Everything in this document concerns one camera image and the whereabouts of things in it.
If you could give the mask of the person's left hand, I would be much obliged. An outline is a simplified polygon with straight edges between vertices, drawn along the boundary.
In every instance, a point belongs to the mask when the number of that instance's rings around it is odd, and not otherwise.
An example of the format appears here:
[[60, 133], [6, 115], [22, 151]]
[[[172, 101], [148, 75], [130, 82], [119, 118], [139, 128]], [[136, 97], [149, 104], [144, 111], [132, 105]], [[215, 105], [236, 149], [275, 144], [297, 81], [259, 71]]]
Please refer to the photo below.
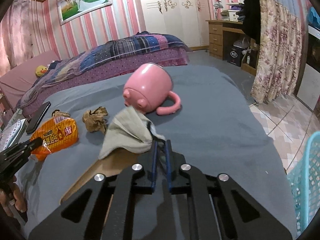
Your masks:
[[12, 206], [10, 203], [13, 200], [15, 209], [17, 211], [20, 211], [20, 213], [25, 213], [27, 211], [25, 198], [21, 193], [20, 188], [16, 184], [16, 181], [17, 178], [16, 176], [14, 176], [9, 182], [10, 194], [7, 194], [7, 192], [1, 188], [1, 206], [9, 217], [14, 217], [14, 213], [10, 209], [10, 207]]

